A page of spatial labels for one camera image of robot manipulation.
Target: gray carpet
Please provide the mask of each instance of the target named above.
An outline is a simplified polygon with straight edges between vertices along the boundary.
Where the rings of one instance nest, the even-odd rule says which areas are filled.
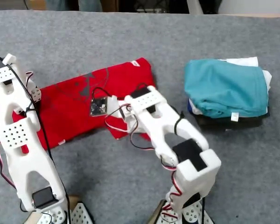
[[[206,134],[222,160],[206,210],[217,224],[280,224],[280,18],[0,11],[0,56],[7,52],[35,72],[40,87],[145,57],[179,111],[186,110],[188,60],[258,56],[273,75],[271,117],[258,128]],[[106,130],[59,146],[53,156],[69,194],[82,197],[97,224],[145,223],[171,186],[154,152]],[[18,205],[0,177],[0,224],[25,220]]]

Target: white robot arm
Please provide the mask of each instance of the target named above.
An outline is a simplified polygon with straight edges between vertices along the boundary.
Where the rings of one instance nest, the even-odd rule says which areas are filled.
[[[42,147],[37,132],[41,129],[34,103],[41,98],[40,90],[19,67],[16,57],[8,54],[0,60],[0,143],[6,153],[8,170],[27,211],[58,212],[56,224],[64,223],[67,199],[54,162]],[[26,118],[13,122],[12,113],[25,112]],[[24,154],[22,146],[29,152]],[[33,192],[29,173],[37,172],[49,186]]]
[[[214,185],[220,159],[209,149],[203,135],[180,117],[153,86],[137,90],[122,101],[117,101],[116,96],[109,97],[107,113],[115,110],[112,116],[123,118],[128,132],[148,134],[157,157],[174,171],[173,186],[166,195],[167,203],[157,223],[183,223],[182,213],[187,217],[189,208],[206,197]],[[167,133],[175,133],[185,141],[171,149],[165,142]],[[189,215],[186,220],[200,223],[198,216]]]

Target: folded red shirt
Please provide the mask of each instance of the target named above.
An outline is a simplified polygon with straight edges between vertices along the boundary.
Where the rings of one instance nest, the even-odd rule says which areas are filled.
[[[105,116],[90,115],[91,93],[95,87],[102,87],[111,95],[124,97],[133,92],[140,83],[154,85],[151,66],[145,58],[99,69],[42,88],[40,116],[50,147],[56,147],[80,134],[105,126]],[[95,91],[96,98],[102,96],[106,96],[106,93]],[[22,118],[23,116],[13,113],[15,122]],[[109,117],[108,123],[126,129],[122,119]],[[114,129],[109,130],[116,139],[126,135]],[[46,149],[42,130],[38,132],[38,137]],[[23,152],[28,152],[27,148],[24,147]]]

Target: perforated bracket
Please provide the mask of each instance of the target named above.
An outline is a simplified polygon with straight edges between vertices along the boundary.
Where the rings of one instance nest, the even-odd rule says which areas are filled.
[[[3,83],[9,79],[14,78],[13,72],[7,67],[0,68],[0,83]]]
[[[202,205],[196,202],[182,210],[183,217],[188,223],[201,224]],[[209,215],[204,211],[204,224],[214,224]]]
[[[150,85],[147,88],[150,90],[150,92],[140,97],[125,97],[125,101],[131,104],[131,108],[135,113],[139,113],[144,109],[149,108],[150,106],[156,105],[158,103],[167,102],[167,100],[153,86]]]
[[[58,210],[57,212],[54,210],[50,210],[47,214],[43,214],[37,224],[50,224],[50,221],[53,224],[61,224],[64,222],[64,212]],[[75,209],[71,213],[71,223],[72,224],[93,224],[90,215],[87,212],[83,203],[78,203]]]
[[[66,215],[60,206],[51,209],[48,212],[44,212],[37,224],[63,224]]]
[[[3,148],[13,149],[26,145],[31,129],[27,118],[10,125],[0,126],[0,142]]]
[[[71,213],[72,224],[93,224],[83,203],[78,203]]]

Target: folded teal shirt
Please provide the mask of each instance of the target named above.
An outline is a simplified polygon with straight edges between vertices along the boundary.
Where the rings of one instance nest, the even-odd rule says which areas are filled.
[[[191,60],[185,67],[185,91],[194,105],[211,118],[258,117],[267,113],[268,94],[260,67],[216,59]]]

